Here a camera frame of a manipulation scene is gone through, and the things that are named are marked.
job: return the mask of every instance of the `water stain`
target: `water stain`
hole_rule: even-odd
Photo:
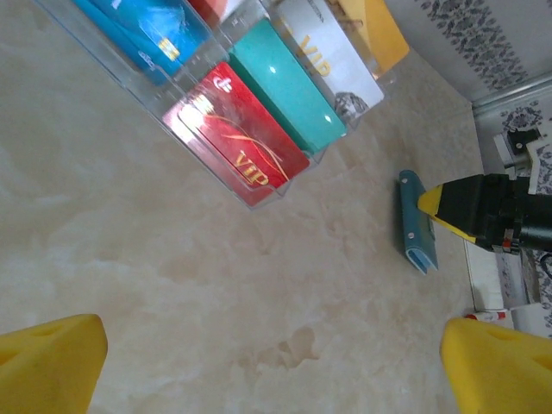
[[[305,326],[293,332],[290,339],[280,342],[275,347],[262,349],[256,354],[243,354],[236,362],[245,371],[246,381],[252,385],[260,375],[261,364],[270,368],[283,367],[289,370],[298,367],[303,361],[318,360],[320,357],[312,350],[315,339],[314,330]]]

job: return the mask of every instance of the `card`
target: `card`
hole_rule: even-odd
[[[383,99],[383,92],[324,0],[285,0],[278,29],[344,122]]]
[[[73,0],[157,85],[174,75],[209,38],[198,14],[181,0]]]
[[[163,120],[250,206],[309,165],[226,62],[217,65]]]
[[[270,21],[257,22],[230,50],[230,65],[293,141],[316,154],[347,133]]]
[[[226,19],[244,0],[189,0],[211,28]]]

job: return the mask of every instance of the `beige marble surface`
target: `beige marble surface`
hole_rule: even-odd
[[[0,2],[0,331],[98,313],[90,413],[448,413],[461,239],[400,253],[395,179],[479,173],[474,121],[411,53],[387,100],[249,212],[29,0]]]

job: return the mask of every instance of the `gold logo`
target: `gold logo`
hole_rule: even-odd
[[[242,151],[238,155],[237,160],[235,161],[234,166],[242,173],[246,179],[248,179],[251,184],[268,184],[268,177],[263,173],[259,167],[257,167],[251,159],[246,158],[247,155]]]

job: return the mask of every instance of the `red item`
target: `red item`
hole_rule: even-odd
[[[226,62],[217,65],[163,120],[250,206],[309,165]],[[186,127],[201,138],[189,134]]]

